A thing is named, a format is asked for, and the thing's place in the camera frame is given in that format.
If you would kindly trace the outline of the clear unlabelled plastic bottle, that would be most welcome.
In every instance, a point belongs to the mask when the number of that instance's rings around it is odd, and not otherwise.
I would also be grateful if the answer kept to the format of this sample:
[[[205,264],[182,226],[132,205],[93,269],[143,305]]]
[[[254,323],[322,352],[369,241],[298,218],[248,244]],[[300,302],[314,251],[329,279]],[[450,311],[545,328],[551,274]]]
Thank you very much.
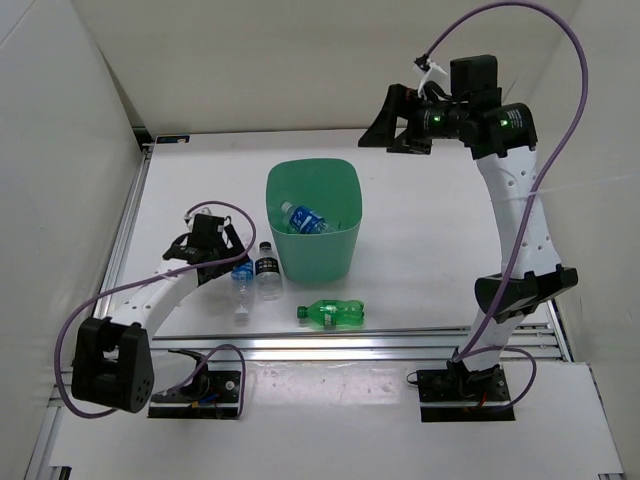
[[[285,223],[285,230],[287,234],[298,234],[299,230],[289,221]]]

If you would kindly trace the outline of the black label plastic bottle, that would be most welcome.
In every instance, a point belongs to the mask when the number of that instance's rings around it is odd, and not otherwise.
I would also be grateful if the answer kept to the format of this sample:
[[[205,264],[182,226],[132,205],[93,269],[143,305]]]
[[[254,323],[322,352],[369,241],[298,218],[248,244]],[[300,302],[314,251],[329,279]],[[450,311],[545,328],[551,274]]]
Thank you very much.
[[[259,256],[254,263],[257,288],[261,297],[278,299],[283,290],[280,265],[272,245],[268,241],[259,244]]]

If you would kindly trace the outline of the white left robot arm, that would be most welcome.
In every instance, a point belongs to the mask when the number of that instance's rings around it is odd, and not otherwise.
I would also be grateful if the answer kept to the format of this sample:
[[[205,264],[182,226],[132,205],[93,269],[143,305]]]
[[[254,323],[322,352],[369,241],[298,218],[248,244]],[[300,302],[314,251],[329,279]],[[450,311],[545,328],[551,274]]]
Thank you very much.
[[[176,354],[154,355],[151,340],[181,301],[248,256],[231,224],[194,225],[162,255],[153,282],[104,318],[77,331],[71,393],[77,400],[137,413],[151,396],[175,388],[188,400],[206,395],[210,377]]]

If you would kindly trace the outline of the green plastic soda bottle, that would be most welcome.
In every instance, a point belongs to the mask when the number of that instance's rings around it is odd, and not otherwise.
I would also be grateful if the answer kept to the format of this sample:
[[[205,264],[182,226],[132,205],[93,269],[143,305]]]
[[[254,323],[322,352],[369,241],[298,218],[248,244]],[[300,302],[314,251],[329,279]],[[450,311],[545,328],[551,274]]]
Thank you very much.
[[[296,317],[303,325],[323,330],[355,329],[364,325],[364,303],[359,300],[319,300],[298,306]]]

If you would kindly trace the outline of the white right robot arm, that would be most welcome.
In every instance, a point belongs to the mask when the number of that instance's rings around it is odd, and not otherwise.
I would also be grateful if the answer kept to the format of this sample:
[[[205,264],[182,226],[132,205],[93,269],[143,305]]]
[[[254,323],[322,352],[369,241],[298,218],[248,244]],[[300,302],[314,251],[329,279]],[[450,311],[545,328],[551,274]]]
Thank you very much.
[[[393,84],[358,144],[428,154],[436,139],[458,140],[469,149],[489,192],[502,263],[499,273],[476,280],[476,319],[446,368],[420,373],[416,383],[428,402],[480,401],[497,386],[499,360],[515,330],[540,304],[576,286],[578,275],[563,266],[533,190],[541,175],[525,104],[502,104],[498,88],[437,89],[420,97]]]

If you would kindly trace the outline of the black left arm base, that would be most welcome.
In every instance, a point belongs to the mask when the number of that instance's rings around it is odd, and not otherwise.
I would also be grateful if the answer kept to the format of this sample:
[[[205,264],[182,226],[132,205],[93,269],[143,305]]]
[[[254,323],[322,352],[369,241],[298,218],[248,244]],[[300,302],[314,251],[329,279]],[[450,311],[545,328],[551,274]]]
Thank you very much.
[[[247,362],[241,350],[222,344],[207,354],[173,349],[195,361],[187,380],[153,394],[149,419],[239,420],[245,405]]]

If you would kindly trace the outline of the blue label bottle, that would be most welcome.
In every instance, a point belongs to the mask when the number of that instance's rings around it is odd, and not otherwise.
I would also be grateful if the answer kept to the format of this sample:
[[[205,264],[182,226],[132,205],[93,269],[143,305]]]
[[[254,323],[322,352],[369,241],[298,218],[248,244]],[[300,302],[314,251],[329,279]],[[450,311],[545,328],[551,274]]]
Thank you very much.
[[[280,206],[282,223],[291,222],[301,235],[336,233],[338,228],[329,223],[322,215],[304,206],[283,202]]]
[[[254,265],[251,260],[236,266],[231,272],[234,298],[234,318],[247,322],[254,306]]]

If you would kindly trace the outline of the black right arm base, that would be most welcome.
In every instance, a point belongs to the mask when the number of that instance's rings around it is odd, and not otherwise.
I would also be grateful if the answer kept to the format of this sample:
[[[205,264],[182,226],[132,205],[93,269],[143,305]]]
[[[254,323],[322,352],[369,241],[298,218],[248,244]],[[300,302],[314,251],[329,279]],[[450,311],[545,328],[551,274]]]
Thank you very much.
[[[444,369],[422,369],[406,376],[418,389],[422,423],[510,422],[515,420],[511,395],[499,365],[469,372],[447,361]]]

